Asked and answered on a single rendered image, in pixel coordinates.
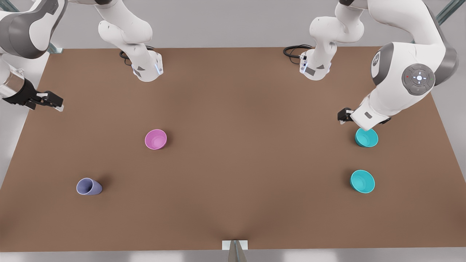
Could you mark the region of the teal blue bowl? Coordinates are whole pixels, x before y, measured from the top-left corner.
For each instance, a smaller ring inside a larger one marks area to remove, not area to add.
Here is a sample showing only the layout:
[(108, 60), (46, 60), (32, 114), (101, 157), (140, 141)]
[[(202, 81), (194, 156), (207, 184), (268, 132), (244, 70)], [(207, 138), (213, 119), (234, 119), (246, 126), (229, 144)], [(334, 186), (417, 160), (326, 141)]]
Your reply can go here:
[(355, 142), (360, 147), (374, 147), (378, 144), (378, 141), (378, 134), (373, 129), (365, 131), (364, 129), (359, 128), (355, 133)]
[(375, 180), (373, 176), (365, 170), (356, 170), (350, 177), (351, 187), (363, 194), (372, 192), (375, 188)]

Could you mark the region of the pink bowl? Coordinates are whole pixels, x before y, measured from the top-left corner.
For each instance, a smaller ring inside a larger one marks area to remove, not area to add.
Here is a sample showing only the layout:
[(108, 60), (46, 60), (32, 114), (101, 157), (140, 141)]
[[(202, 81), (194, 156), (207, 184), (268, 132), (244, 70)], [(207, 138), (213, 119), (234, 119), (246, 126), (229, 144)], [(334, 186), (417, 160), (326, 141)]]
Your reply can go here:
[(144, 142), (151, 150), (162, 149), (167, 143), (167, 134), (160, 129), (151, 130), (146, 134)]

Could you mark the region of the lavender purple cup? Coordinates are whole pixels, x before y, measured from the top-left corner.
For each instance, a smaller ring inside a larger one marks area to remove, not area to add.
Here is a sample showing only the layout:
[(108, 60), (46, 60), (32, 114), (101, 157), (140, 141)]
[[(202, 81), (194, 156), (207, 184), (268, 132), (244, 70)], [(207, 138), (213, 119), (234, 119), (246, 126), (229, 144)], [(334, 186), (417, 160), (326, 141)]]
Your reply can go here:
[(80, 195), (98, 195), (102, 190), (102, 185), (91, 178), (81, 179), (76, 186), (76, 191)]

